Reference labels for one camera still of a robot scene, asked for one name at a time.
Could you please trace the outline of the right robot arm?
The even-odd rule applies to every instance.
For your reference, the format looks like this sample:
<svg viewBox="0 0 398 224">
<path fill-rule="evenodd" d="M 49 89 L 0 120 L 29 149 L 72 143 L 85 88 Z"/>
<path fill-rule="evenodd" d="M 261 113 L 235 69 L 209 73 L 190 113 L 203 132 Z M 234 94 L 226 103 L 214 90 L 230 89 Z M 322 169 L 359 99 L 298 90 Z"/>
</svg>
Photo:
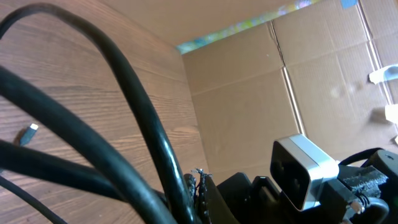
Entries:
<svg viewBox="0 0 398 224">
<path fill-rule="evenodd" d="M 217 188 L 239 223 L 397 223 L 397 154 L 367 149 L 339 168 L 321 204 L 301 212 L 268 177 L 236 173 Z"/>
</svg>

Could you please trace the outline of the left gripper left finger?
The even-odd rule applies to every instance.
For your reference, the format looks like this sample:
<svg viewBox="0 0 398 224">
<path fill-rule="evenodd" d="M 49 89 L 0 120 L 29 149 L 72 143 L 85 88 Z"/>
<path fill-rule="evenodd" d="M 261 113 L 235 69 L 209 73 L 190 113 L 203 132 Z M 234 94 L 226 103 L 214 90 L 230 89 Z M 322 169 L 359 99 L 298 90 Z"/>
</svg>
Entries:
<svg viewBox="0 0 398 224">
<path fill-rule="evenodd" d="M 188 196 L 189 196 L 189 204 L 190 210 L 193 215 L 192 223 L 197 223 L 197 213 L 195 210 L 195 196 L 196 196 L 196 179 L 192 174 L 184 174 L 183 178 L 185 180 L 187 189 L 188 189 Z"/>
</svg>

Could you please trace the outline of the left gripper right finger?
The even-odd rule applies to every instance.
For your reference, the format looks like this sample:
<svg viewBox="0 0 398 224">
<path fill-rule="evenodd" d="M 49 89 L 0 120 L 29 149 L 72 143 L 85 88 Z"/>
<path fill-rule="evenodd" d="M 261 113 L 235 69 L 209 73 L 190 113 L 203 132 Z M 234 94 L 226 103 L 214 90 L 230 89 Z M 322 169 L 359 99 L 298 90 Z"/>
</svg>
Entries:
<svg viewBox="0 0 398 224">
<path fill-rule="evenodd" d="M 196 169 L 200 175 L 197 185 L 195 206 L 197 214 L 204 224 L 239 224 L 227 206 L 215 183 L 212 175 L 203 169 Z"/>
</svg>

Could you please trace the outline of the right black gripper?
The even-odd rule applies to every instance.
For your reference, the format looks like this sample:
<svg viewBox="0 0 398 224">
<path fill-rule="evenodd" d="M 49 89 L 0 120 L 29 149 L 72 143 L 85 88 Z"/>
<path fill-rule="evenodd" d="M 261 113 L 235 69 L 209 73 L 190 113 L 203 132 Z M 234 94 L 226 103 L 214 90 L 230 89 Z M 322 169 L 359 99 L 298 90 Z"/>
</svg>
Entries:
<svg viewBox="0 0 398 224">
<path fill-rule="evenodd" d="M 237 172 L 217 185 L 222 198 L 240 223 L 292 224 L 290 204 L 268 176 L 250 181 Z"/>
</svg>

